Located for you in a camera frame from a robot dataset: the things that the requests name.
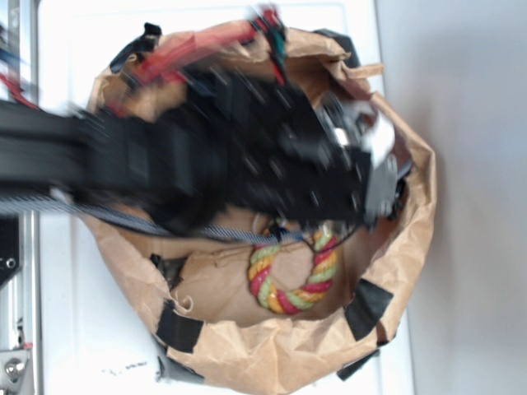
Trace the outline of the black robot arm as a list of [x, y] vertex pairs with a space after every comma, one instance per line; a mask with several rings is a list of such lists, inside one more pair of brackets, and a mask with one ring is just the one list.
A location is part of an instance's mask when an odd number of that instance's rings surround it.
[[374, 225], [401, 207], [411, 164], [374, 137], [384, 116], [293, 84], [195, 72], [152, 122], [60, 117], [1, 104], [1, 212], [88, 213], [148, 235], [210, 231], [228, 206], [296, 221]]

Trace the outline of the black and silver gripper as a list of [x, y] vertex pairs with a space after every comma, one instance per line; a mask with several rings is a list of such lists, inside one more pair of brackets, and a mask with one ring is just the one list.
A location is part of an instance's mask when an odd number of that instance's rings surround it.
[[395, 218], [412, 162], [400, 165], [394, 146], [394, 125], [378, 107], [327, 94], [283, 132], [284, 217], [366, 227]]

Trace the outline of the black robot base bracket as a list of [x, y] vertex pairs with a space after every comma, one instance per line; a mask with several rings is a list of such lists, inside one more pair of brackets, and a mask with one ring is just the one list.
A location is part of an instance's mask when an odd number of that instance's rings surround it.
[[1, 217], [0, 285], [7, 283], [21, 270], [21, 219], [19, 216]]

